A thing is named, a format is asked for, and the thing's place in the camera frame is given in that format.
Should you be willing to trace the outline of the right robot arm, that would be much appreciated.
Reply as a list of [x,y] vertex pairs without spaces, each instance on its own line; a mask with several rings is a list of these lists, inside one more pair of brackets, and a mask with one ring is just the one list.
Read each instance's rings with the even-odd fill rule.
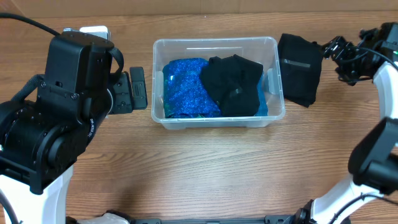
[[397,190],[397,23],[361,30],[358,45],[337,36],[320,47],[337,64],[348,85],[372,80],[381,120],[353,149],[348,175],[328,193],[309,201],[286,223],[349,223],[349,216],[374,199],[386,200]]

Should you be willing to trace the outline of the small black cloth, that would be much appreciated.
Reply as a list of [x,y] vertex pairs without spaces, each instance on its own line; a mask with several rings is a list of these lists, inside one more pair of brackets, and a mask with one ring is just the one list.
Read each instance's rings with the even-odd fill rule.
[[263,65],[236,54],[212,57],[203,67],[200,80],[212,100],[222,109],[258,109],[260,102],[257,84],[263,73]]

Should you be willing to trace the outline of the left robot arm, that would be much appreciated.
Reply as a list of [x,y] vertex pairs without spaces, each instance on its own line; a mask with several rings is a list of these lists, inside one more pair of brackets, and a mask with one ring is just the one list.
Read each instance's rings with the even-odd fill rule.
[[1,104],[1,205],[7,223],[74,223],[66,214],[73,166],[109,115],[147,108],[142,67],[105,26],[52,32],[47,63]]

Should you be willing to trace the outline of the blue jeans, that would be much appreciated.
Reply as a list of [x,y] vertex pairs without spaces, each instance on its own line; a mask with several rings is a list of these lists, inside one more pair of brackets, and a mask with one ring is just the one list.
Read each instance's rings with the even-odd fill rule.
[[268,115],[268,107],[266,102],[266,97],[264,91],[262,89],[263,84],[263,75],[260,77],[259,82],[257,84],[257,95],[259,98],[259,108],[255,116],[267,116]]

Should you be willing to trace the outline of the blue sparkly cloth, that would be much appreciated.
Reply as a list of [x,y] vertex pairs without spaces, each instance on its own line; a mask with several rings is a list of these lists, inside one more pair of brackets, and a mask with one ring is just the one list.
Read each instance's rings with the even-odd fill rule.
[[215,118],[221,111],[208,95],[200,80],[203,58],[170,61],[162,70],[164,75],[163,104],[166,118]]

